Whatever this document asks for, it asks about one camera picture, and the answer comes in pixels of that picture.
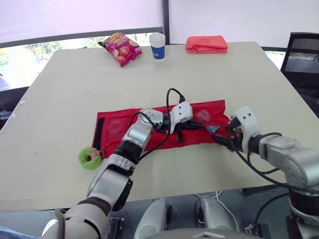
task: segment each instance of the folded red cloth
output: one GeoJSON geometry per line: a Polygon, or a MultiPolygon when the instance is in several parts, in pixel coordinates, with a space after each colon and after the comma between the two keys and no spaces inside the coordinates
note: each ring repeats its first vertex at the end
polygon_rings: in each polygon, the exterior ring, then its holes
{"type": "MultiPolygon", "coordinates": [[[[225,126],[229,119],[224,115],[225,101],[212,101],[205,103],[191,104],[193,108],[193,119],[201,122],[203,125],[220,126],[217,133],[227,136],[225,126]]],[[[166,113],[166,107],[154,108],[157,111],[166,113]]],[[[129,128],[132,115],[140,109],[128,109],[114,112],[99,112],[96,122],[95,134],[92,147],[104,151],[104,158],[109,157],[120,144],[123,136],[129,128]]],[[[152,132],[146,151],[152,149],[162,142],[166,134],[152,132]]],[[[177,143],[177,133],[174,132],[159,149],[183,147],[190,144],[214,143],[215,141],[205,128],[197,130],[183,130],[182,143],[177,143]]]]}
{"type": "Polygon", "coordinates": [[[190,36],[186,42],[188,53],[226,53],[227,49],[222,36],[190,36]]]}

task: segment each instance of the red fabric bag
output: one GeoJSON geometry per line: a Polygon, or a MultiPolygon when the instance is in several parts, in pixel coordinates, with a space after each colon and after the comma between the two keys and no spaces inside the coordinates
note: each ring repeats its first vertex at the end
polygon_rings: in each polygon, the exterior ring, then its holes
{"type": "MultiPolygon", "coordinates": [[[[193,103],[191,106],[193,108],[193,120],[201,122],[204,126],[220,126],[217,133],[227,137],[227,131],[224,127],[228,125],[229,119],[224,115],[224,100],[193,103]]],[[[166,107],[157,107],[154,109],[165,114],[167,113],[166,107]]],[[[104,158],[109,157],[127,132],[132,115],[140,110],[141,109],[128,109],[114,112],[99,112],[92,147],[104,151],[104,158]]],[[[153,131],[145,150],[148,151],[154,148],[162,142],[165,137],[166,134],[153,131]]],[[[159,149],[183,147],[198,143],[215,143],[215,141],[205,128],[183,130],[182,143],[177,143],[177,133],[174,132],[159,149]]]]}

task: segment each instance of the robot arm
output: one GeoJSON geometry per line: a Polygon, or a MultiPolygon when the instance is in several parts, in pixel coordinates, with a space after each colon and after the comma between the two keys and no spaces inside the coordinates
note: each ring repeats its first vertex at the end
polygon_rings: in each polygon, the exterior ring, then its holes
{"type": "Polygon", "coordinates": [[[303,239],[319,235],[319,151],[306,148],[295,139],[278,133],[262,135],[258,122],[247,107],[238,109],[229,124],[233,133],[229,139],[213,135],[227,148],[234,146],[245,153],[256,153],[274,167],[284,172],[290,192],[289,206],[292,218],[303,239]]]}
{"type": "Polygon", "coordinates": [[[295,139],[281,135],[262,135],[258,121],[247,107],[238,109],[230,123],[242,134],[241,148],[252,152],[282,170],[290,186],[307,188],[319,184],[319,151],[305,148],[295,139]]]}
{"type": "Polygon", "coordinates": [[[135,124],[130,126],[115,152],[104,160],[91,182],[87,198],[70,208],[42,238],[44,239],[100,239],[107,233],[111,211],[120,210],[129,196],[133,174],[139,158],[144,151],[152,130],[158,132],[174,131],[179,122],[192,118],[191,105],[183,101],[168,115],[153,109],[141,110],[135,124]]]}

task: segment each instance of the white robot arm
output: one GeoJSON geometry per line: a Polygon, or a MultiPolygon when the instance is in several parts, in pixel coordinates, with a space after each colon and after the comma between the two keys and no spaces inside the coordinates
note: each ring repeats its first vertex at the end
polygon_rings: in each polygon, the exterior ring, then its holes
{"type": "Polygon", "coordinates": [[[133,185],[130,176],[139,163],[152,130],[173,132],[179,122],[192,118],[191,105],[183,101],[170,114],[153,109],[140,111],[115,152],[104,160],[91,182],[87,198],[60,216],[43,239],[100,239],[107,233],[111,211],[120,210],[133,185]]]}

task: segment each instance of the black cable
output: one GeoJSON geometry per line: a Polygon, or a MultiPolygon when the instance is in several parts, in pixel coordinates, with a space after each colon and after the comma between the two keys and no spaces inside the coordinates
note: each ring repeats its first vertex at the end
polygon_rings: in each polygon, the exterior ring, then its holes
{"type": "Polygon", "coordinates": [[[317,190],[312,190],[312,189],[306,189],[306,188],[301,188],[297,186],[292,186],[292,185],[287,185],[286,183],[280,183],[272,178],[267,177],[263,173],[261,173],[257,168],[255,168],[251,163],[247,161],[247,159],[239,152],[238,148],[234,145],[233,141],[231,140],[231,129],[228,128],[228,140],[231,148],[237,153],[237,155],[243,160],[252,170],[254,170],[255,173],[257,173],[259,176],[262,178],[266,179],[267,181],[276,184],[277,186],[284,187],[284,188],[290,188],[290,189],[295,189],[299,191],[304,191],[304,192],[309,192],[309,193],[319,193],[317,190]]]}
{"type": "Polygon", "coordinates": [[[130,120],[130,124],[129,124],[129,127],[132,125],[132,122],[133,122],[133,119],[136,115],[143,115],[149,122],[150,124],[153,126],[154,129],[156,129],[156,125],[151,121],[151,119],[146,115],[144,114],[143,112],[141,111],[138,111],[138,112],[135,112],[133,115],[132,115],[132,118],[130,120]]]}
{"type": "Polygon", "coordinates": [[[263,204],[263,206],[258,210],[254,223],[257,223],[257,222],[258,222],[259,216],[260,216],[260,214],[262,213],[262,211],[265,209],[265,207],[267,207],[267,206],[268,206],[270,203],[272,203],[273,201],[275,201],[275,200],[277,200],[277,199],[279,199],[279,198],[288,196],[288,195],[289,195],[289,193],[280,194],[280,195],[278,195],[278,196],[276,196],[276,197],[273,197],[272,199],[269,199],[267,202],[265,202],[265,203],[263,204]]]}
{"type": "Polygon", "coordinates": [[[55,216],[58,219],[58,235],[57,239],[64,239],[65,238],[65,219],[64,215],[61,213],[59,208],[54,210],[55,216]]]}
{"type": "MultiPolygon", "coordinates": [[[[265,135],[263,135],[260,139],[262,138],[265,138],[265,137],[268,137],[268,136],[271,136],[271,135],[278,135],[278,136],[283,136],[281,133],[277,133],[277,132],[273,132],[273,133],[267,133],[265,135]]],[[[252,165],[251,161],[250,161],[250,154],[251,154],[251,151],[248,150],[248,153],[247,153],[247,161],[252,165]]],[[[272,170],[269,170],[269,171],[259,171],[263,174],[270,174],[270,173],[273,173],[273,172],[276,172],[278,171],[279,169],[278,168],[274,168],[272,170]]]]}
{"type": "Polygon", "coordinates": [[[145,158],[147,155],[149,155],[150,153],[152,153],[154,150],[158,149],[159,147],[161,147],[169,138],[170,136],[170,113],[169,113],[169,93],[171,91],[175,91],[176,93],[179,94],[179,102],[183,102],[185,101],[185,98],[184,96],[176,89],[174,88],[169,88],[169,90],[167,91],[166,93],[166,110],[167,110],[167,118],[168,118],[168,131],[167,131],[167,136],[165,137],[165,139],[160,142],[158,145],[156,145],[154,148],[152,148],[150,151],[146,152],[145,154],[143,154],[141,157],[140,157],[140,161],[145,158]]]}
{"type": "MultiPolygon", "coordinates": [[[[248,153],[247,153],[247,161],[248,161],[250,164],[252,164],[251,161],[250,161],[250,154],[251,154],[251,151],[248,151],[248,153]]],[[[269,171],[260,171],[260,170],[259,170],[259,172],[261,172],[261,173],[263,173],[263,174],[270,174],[270,173],[276,172],[276,171],[278,171],[278,170],[279,170],[279,168],[274,168],[274,169],[269,170],[269,171]]]]}

